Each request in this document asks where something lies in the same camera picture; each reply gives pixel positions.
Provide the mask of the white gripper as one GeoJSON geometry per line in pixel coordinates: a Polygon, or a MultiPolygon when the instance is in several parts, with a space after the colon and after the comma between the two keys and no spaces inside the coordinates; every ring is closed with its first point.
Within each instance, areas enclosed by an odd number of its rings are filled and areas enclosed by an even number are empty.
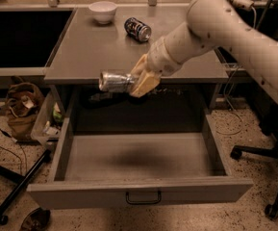
{"type": "Polygon", "coordinates": [[[133,85],[130,95],[136,98],[143,97],[160,84],[161,76],[171,76],[181,67],[181,64],[170,57],[164,37],[160,37],[151,45],[147,55],[143,54],[131,70],[131,74],[139,78],[133,85]]]}

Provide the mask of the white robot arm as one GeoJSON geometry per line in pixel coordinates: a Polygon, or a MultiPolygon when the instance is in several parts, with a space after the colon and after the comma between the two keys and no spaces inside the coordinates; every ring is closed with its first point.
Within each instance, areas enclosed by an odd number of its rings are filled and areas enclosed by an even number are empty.
{"type": "Polygon", "coordinates": [[[156,40],[131,74],[142,97],[189,59],[222,47],[278,105],[278,42],[248,26],[227,0],[191,0],[186,21],[156,40]]]}

